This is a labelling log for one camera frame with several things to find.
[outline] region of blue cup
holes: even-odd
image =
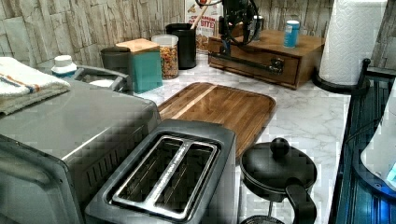
[[[286,48],[296,47],[299,29],[300,23],[298,21],[286,22],[285,42],[283,43]]]

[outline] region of wooden drawer box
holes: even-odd
[[[273,82],[296,90],[309,80],[320,66],[324,39],[299,35],[296,48],[283,46],[284,32],[262,31],[260,41],[238,48],[232,43],[231,57],[220,54],[219,36],[209,38],[209,65],[236,74]],[[282,70],[274,70],[274,61]]]

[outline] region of wooden cutting board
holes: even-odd
[[[236,133],[236,157],[254,143],[273,115],[273,98],[251,91],[193,83],[159,106],[164,119],[220,123]]]

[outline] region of wall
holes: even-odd
[[[0,56],[51,68],[60,54],[101,66],[99,50],[184,19],[175,0],[0,0]]]
[[[284,30],[301,22],[301,34],[325,36],[333,0],[255,0],[264,29]],[[396,6],[389,0],[375,46],[375,66],[396,69]],[[184,21],[183,0],[0,0],[0,56],[37,68],[72,55],[75,62],[101,66],[99,50],[121,41],[160,34]]]
[[[325,36],[333,0],[255,0],[260,15],[264,16],[264,28],[284,30],[285,22],[297,20],[300,34]]]
[[[396,1],[388,0],[373,52],[373,65],[396,70]]]

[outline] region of french press lid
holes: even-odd
[[[256,185],[279,192],[285,192],[292,179],[298,179],[308,189],[318,175],[312,160],[283,138],[250,147],[242,155],[241,164],[244,175]]]
[[[308,190],[317,179],[317,168],[302,151],[283,138],[248,148],[240,159],[244,183],[254,193],[270,201],[288,197],[293,210],[293,224],[311,224],[317,208]]]

